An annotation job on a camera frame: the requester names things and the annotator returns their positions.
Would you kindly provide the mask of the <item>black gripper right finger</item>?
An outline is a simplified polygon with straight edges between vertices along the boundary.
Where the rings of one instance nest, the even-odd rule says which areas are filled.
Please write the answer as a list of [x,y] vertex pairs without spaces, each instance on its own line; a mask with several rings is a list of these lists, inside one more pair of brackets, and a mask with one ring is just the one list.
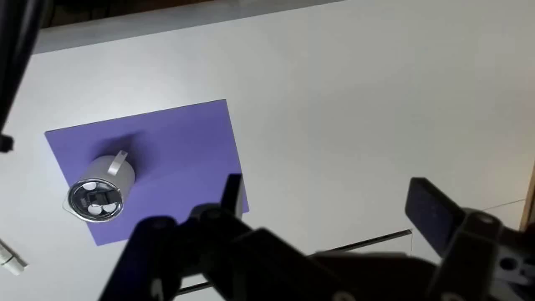
[[440,256],[431,301],[535,301],[533,231],[463,209],[424,178],[413,178],[406,218]]

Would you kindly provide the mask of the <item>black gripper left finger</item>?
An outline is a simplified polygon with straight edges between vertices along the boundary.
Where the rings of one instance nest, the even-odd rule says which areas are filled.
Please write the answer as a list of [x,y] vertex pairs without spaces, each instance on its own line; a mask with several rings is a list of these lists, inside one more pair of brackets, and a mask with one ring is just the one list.
[[98,301],[172,301],[202,288],[226,301],[262,301],[262,281],[234,248],[249,233],[242,194],[242,176],[229,174],[221,201],[195,206],[185,221],[142,219]]

